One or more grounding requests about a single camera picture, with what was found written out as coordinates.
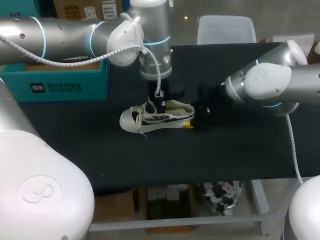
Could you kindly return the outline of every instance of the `shoe sole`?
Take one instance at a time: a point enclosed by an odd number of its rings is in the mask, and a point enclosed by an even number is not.
[[[185,124],[187,122],[189,122],[193,117],[189,117],[186,119],[181,119],[181,120],[176,120],[176,121],[171,121],[171,122],[164,122],[164,123],[155,123],[155,124],[151,124],[151,125],[143,125],[140,128],[140,132],[139,129],[136,128],[136,122],[135,121],[128,121],[125,116],[124,116],[124,112],[121,114],[119,123],[120,126],[123,130],[130,132],[130,133],[148,133],[148,132],[152,132],[154,130],[158,130],[158,129],[180,129],[183,128],[185,126]]]

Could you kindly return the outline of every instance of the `table frame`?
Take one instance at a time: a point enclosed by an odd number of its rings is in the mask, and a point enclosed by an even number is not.
[[[110,231],[125,229],[142,229],[151,227],[170,227],[183,225],[207,225],[228,223],[260,222],[261,234],[270,235],[279,232],[283,227],[291,199],[300,186],[298,179],[289,178],[280,196],[280,200],[269,206],[260,180],[251,181],[251,190],[258,214],[242,216],[206,216],[158,220],[138,220],[109,223],[93,223],[89,231]]]

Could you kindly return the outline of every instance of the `storage box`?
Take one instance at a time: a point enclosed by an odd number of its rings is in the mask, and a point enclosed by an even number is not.
[[[104,101],[108,68],[104,62],[81,67],[5,65],[1,78],[18,103],[48,101]]]
[[[38,17],[40,15],[39,0],[10,0],[2,2],[0,8],[1,18],[12,17]]]
[[[135,215],[133,191],[94,198],[93,223],[132,220]]]
[[[143,220],[162,219],[161,215],[166,218],[191,218],[198,214],[197,199],[195,189],[192,184],[188,185],[187,191],[180,192],[179,201],[148,201],[147,188],[139,187],[139,213]],[[197,226],[164,226],[146,228],[147,233],[181,233],[191,232]]]
[[[256,43],[252,20],[245,16],[202,16],[198,28],[198,45]]]
[[[119,16],[122,0],[54,0],[56,14],[59,19],[109,20]]]

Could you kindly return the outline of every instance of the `yellow tag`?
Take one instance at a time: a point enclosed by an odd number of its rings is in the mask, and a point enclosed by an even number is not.
[[[194,127],[191,125],[190,121],[186,122],[185,124],[183,124],[183,126],[186,128],[186,129],[194,129]]]

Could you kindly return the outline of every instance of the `white cable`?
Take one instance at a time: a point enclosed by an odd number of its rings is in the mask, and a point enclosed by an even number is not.
[[[129,50],[129,49],[140,49],[143,53],[148,53],[151,57],[151,60],[155,66],[155,71],[156,71],[156,77],[157,77],[157,84],[156,84],[156,94],[159,96],[160,95],[160,91],[161,91],[161,74],[160,74],[160,68],[159,68],[159,64],[158,61],[155,57],[155,55],[146,47],[141,46],[139,44],[134,44],[134,45],[130,45],[130,46],[124,46],[121,47],[117,50],[108,52],[102,56],[98,56],[86,61],[79,61],[79,62],[71,62],[71,63],[65,63],[65,62],[56,62],[56,61],[50,61],[47,59],[44,59],[42,57],[39,57],[37,55],[34,55],[33,53],[25,50],[24,48],[20,47],[19,45],[15,44],[14,42],[8,40],[5,36],[0,34],[0,41],[9,45],[10,47],[16,49],[18,52],[22,53],[23,55],[25,55],[28,58],[31,58],[35,61],[38,61],[40,63],[46,64],[46,65],[50,65],[50,66],[54,66],[54,67],[60,67],[60,68],[72,68],[72,67],[80,67],[80,66],[84,66],[84,65],[88,65],[88,64],[93,64],[96,62],[100,62],[102,60],[105,60],[115,54],[121,53],[125,50]]]
[[[285,115],[285,118],[286,118],[286,122],[288,124],[289,135],[290,135],[290,139],[291,139],[291,147],[292,147],[292,155],[293,155],[293,163],[294,163],[295,173],[296,173],[296,176],[297,176],[299,182],[301,184],[303,184],[304,181],[301,178],[299,166],[298,166],[298,162],[297,162],[296,144],[295,144],[294,132],[292,130],[290,117],[289,117],[289,115]]]

